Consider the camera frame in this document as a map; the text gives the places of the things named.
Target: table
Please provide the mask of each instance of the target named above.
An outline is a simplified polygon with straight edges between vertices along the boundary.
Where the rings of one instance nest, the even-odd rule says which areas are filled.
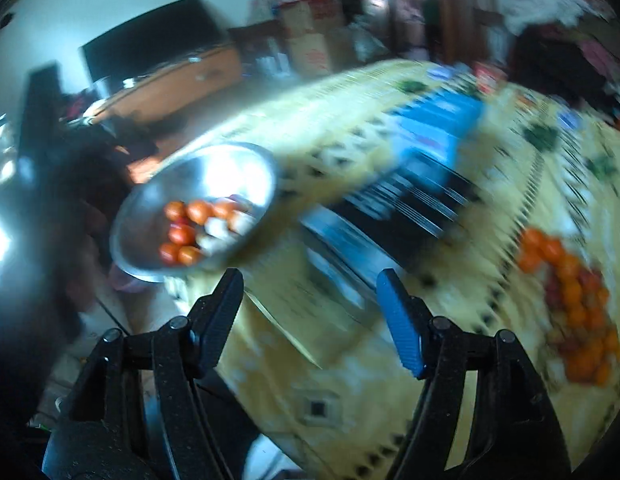
[[[333,299],[303,272],[296,219],[388,167],[389,113],[414,97],[397,84],[444,85],[427,76],[431,67],[389,60],[331,76],[241,113],[165,160],[210,142],[241,140],[272,150],[282,168],[268,225],[234,263],[247,293],[218,371],[261,430],[315,478],[384,478],[422,385],[401,368],[381,317],[353,326],[332,315]],[[524,92],[534,106],[520,106]],[[537,226],[599,261],[620,338],[620,133],[582,114],[554,152],[541,153],[522,130],[533,121],[557,124],[561,104],[513,84],[486,104],[462,172],[477,186],[477,200],[405,285],[433,314],[464,330],[509,328],[518,335],[546,381],[576,466],[620,408],[620,366],[605,388],[555,379],[544,360],[549,320],[542,284],[516,268],[515,234]],[[616,158],[619,173],[611,181],[585,167],[586,157],[600,153]],[[192,304],[220,275],[199,272],[169,279],[166,287]],[[448,466],[463,460],[475,380],[468,374]]]

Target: blue gripper pad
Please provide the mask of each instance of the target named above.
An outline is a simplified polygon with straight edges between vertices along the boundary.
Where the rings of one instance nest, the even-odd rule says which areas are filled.
[[[401,364],[418,378],[425,369],[421,335],[407,311],[411,298],[393,270],[385,269],[379,273],[376,279],[376,300],[388,323]]]

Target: bowl rim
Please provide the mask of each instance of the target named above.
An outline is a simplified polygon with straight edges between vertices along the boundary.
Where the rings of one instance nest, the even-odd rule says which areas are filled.
[[[173,160],[170,164],[168,164],[164,168],[161,168],[159,171],[154,173],[145,183],[138,184],[137,186],[133,187],[130,194],[125,198],[121,207],[117,211],[117,215],[115,216],[114,222],[112,222],[112,229],[110,231],[110,253],[112,254],[112,262],[117,267],[119,267],[119,269],[129,274],[133,278],[137,278],[138,280],[142,280],[144,282],[163,283],[166,277],[187,276],[188,274],[192,273],[194,270],[201,270],[205,268],[204,262],[201,262],[191,267],[175,266],[175,267],[162,267],[161,269],[156,269],[156,270],[142,269],[141,267],[136,267],[133,264],[130,264],[125,259],[125,257],[123,257],[122,251],[120,249],[120,244],[118,243],[117,240],[120,238],[119,233],[122,228],[123,218],[125,218],[127,211],[132,207],[132,204],[135,203],[135,200],[137,199],[138,195],[140,195],[143,192],[146,185],[149,182],[151,182],[153,178],[157,177],[158,175],[162,174],[164,171],[170,168],[174,168],[175,165],[184,164],[185,162],[188,162],[192,160],[193,158],[198,158],[202,152],[206,150],[210,150],[211,148],[218,148],[219,146],[233,146],[233,147],[245,148],[247,150],[250,150],[251,152],[254,152],[257,155],[259,155],[266,162],[266,165],[272,168],[272,173],[274,175],[274,186],[272,186],[271,189],[269,190],[269,194],[266,197],[266,202],[264,203],[264,206],[263,206],[263,215],[261,216],[261,219],[264,218],[266,212],[269,210],[270,205],[272,204],[274,200],[274,197],[276,196],[277,185],[278,185],[278,166],[279,165],[277,164],[272,152],[270,152],[270,150],[267,150],[263,146],[260,146],[258,144],[253,144],[251,142],[216,142],[213,144],[207,144],[205,146],[201,146],[200,148],[197,148],[196,150],[190,153],[185,153],[183,157]]]

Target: cardboard box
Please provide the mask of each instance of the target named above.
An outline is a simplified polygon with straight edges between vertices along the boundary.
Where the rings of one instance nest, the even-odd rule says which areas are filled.
[[[293,67],[301,76],[329,75],[357,62],[352,35],[346,27],[292,38],[287,40],[287,48]]]
[[[324,34],[346,25],[338,0],[305,0],[280,7],[279,15],[288,38]]]

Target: blue box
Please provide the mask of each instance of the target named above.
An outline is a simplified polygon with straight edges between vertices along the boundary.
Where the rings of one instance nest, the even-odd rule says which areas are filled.
[[[449,91],[411,102],[394,114],[395,156],[404,160],[416,150],[455,170],[459,145],[470,137],[483,106],[477,99]]]

